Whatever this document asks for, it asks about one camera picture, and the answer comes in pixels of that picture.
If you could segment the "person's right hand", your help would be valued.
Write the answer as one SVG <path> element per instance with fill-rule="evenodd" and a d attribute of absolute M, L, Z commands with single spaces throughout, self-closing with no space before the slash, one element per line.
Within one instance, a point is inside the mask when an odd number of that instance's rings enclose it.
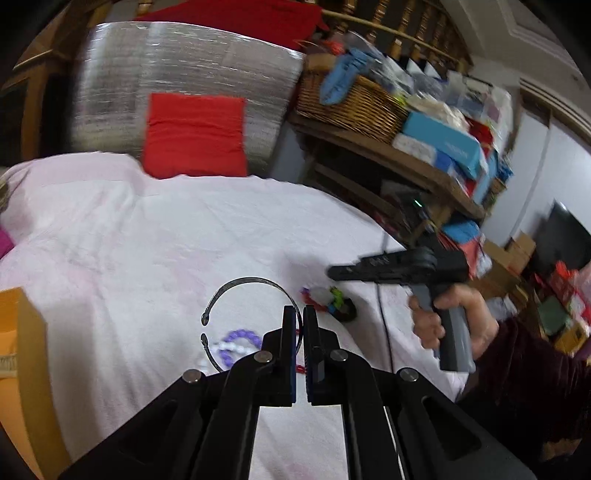
<path fill-rule="evenodd" d="M 470 330 L 473 358 L 478 360 L 491 345 L 499 331 L 499 323 L 492 316 L 481 293 L 465 284 L 455 284 L 435 300 L 440 310 L 463 307 Z M 425 349 L 437 350 L 446 330 L 435 312 L 424 310 L 419 299 L 409 299 L 414 322 L 413 332 Z"/>

